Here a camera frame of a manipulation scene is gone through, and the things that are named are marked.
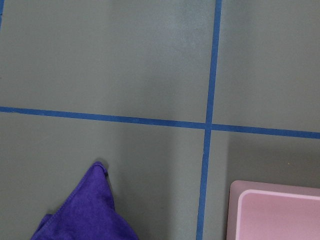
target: blue tape line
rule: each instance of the blue tape line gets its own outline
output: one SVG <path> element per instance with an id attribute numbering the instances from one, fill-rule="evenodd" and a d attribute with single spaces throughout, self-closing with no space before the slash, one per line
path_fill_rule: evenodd
<path id="1" fill-rule="evenodd" d="M 2 22 L 2 13 L 4 12 L 4 3 L 5 3 L 5 0 L 0 0 L 0 29 L 1 29 L 1 22 Z"/>
<path id="2" fill-rule="evenodd" d="M 237 132 L 237 133 L 247 133 L 247 134 L 264 134 L 264 135 L 306 138 L 306 139 L 320 139 L 320 132 L 314 132 L 314 131 L 297 131 L 297 130 L 263 128 L 263 127 L 253 127 L 253 126 L 234 126 L 234 125 L 223 125 L 223 124 L 212 124 L 211 129 L 216 131 L 227 131 L 227 132 Z"/>
<path id="3" fill-rule="evenodd" d="M 130 124 L 145 124 L 145 125 L 189 128 L 189 129 L 205 128 L 205 124 L 201 122 L 161 120 L 161 119 L 141 118 L 141 117 L 113 116 L 113 115 L 103 115 L 103 114 L 68 112 L 68 111 L 52 111 L 52 110 L 16 108 L 16 107 L 6 107 L 6 106 L 0 106 L 0 112 L 50 116 L 50 117 L 59 117 L 59 118 L 70 118 L 70 119 L 85 119 L 85 120 L 97 120 L 97 121 L 118 122 L 118 123 L 130 123 Z"/>
<path id="4" fill-rule="evenodd" d="M 210 63 L 208 98 L 207 98 L 207 105 L 206 105 L 205 129 L 204 129 L 204 140 L 203 140 L 200 195 L 199 195 L 198 216 L 197 216 L 197 225 L 196 225 L 196 240 L 202 240 L 203 232 L 204 232 L 209 155 L 210 155 L 210 144 L 211 144 L 211 128 L 212 128 L 212 118 L 213 118 L 213 112 L 214 112 L 216 73 L 217 73 L 217 63 L 218 63 L 221 7 L 222 7 L 222 0 L 216 0 L 215 8 L 214 8 L 211 63 Z"/>

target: floor tile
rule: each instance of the floor tile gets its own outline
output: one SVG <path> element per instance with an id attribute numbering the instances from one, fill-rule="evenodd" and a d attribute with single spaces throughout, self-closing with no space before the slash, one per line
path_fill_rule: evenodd
<path id="1" fill-rule="evenodd" d="M 141 240 L 194 240 L 203 130 L 0 113 L 0 239 L 25 240 L 95 161 Z"/>
<path id="2" fill-rule="evenodd" d="M 216 124 L 320 132 L 320 2 L 223 1 Z"/>
<path id="3" fill-rule="evenodd" d="M 204 240 L 225 240 L 235 180 L 320 189 L 317 139 L 213 131 Z"/>
<path id="4" fill-rule="evenodd" d="M 204 122 L 214 1 L 6 1 L 6 107 Z"/>

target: microfiber cloth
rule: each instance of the microfiber cloth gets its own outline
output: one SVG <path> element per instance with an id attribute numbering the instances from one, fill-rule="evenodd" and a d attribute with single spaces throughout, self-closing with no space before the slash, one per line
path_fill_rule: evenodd
<path id="1" fill-rule="evenodd" d="M 116 213 L 106 176 L 95 162 L 60 209 L 44 216 L 31 240 L 138 240 Z"/>

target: purple cloth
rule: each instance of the purple cloth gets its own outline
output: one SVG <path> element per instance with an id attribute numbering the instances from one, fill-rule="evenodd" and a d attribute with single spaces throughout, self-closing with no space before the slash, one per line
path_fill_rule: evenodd
<path id="1" fill-rule="evenodd" d="M 106 175 L 95 162 L 60 209 L 44 216 L 31 240 L 137 240 L 115 211 Z"/>

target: pink tray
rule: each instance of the pink tray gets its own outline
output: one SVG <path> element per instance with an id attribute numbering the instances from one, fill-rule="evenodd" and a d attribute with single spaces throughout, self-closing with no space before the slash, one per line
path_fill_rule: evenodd
<path id="1" fill-rule="evenodd" d="M 320 240 L 320 189 L 234 181 L 226 240 Z"/>

